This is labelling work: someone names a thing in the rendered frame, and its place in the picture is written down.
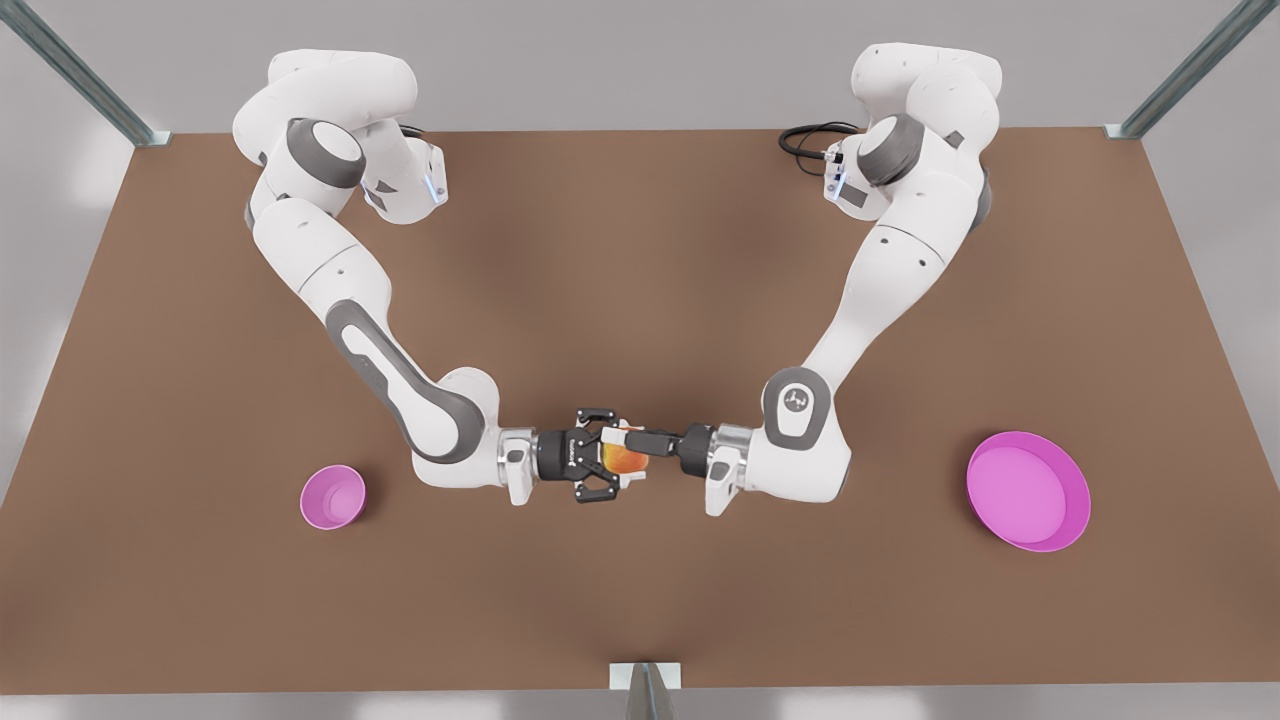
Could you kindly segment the small pink bowl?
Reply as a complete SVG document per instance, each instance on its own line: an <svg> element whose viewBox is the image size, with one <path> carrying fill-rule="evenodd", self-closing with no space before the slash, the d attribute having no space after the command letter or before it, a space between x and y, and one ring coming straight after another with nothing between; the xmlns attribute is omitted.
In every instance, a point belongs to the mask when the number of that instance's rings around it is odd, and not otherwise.
<svg viewBox="0 0 1280 720"><path fill-rule="evenodd" d="M349 525L364 511L367 488L358 471L330 465L315 471L300 492L300 514L312 528L334 530Z"/></svg>

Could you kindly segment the silver frame post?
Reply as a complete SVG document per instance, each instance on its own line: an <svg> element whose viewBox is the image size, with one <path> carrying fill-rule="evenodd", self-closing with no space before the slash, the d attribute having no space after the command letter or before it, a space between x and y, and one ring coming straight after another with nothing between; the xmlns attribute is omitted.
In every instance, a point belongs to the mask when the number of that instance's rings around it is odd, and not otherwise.
<svg viewBox="0 0 1280 720"><path fill-rule="evenodd" d="M1280 0L1239 0L1124 120L1103 126L1108 140L1144 138L1211 70L1280 8Z"/></svg>
<svg viewBox="0 0 1280 720"><path fill-rule="evenodd" d="M170 132L145 122L26 0L0 0L0 20L133 146L170 143Z"/></svg>
<svg viewBox="0 0 1280 720"><path fill-rule="evenodd" d="M677 720L671 692L681 688L678 662L609 665L609 689L627 691L623 720Z"/></svg>

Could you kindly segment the pink plate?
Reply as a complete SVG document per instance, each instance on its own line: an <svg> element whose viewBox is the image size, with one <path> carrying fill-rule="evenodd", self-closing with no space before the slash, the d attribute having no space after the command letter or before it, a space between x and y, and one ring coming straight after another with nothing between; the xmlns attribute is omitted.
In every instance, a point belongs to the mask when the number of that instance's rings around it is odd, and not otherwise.
<svg viewBox="0 0 1280 720"><path fill-rule="evenodd" d="M1020 550L1065 550L1091 523L1085 474L1070 454L1034 433L1009 430L983 439L966 465L965 491L987 530Z"/></svg>

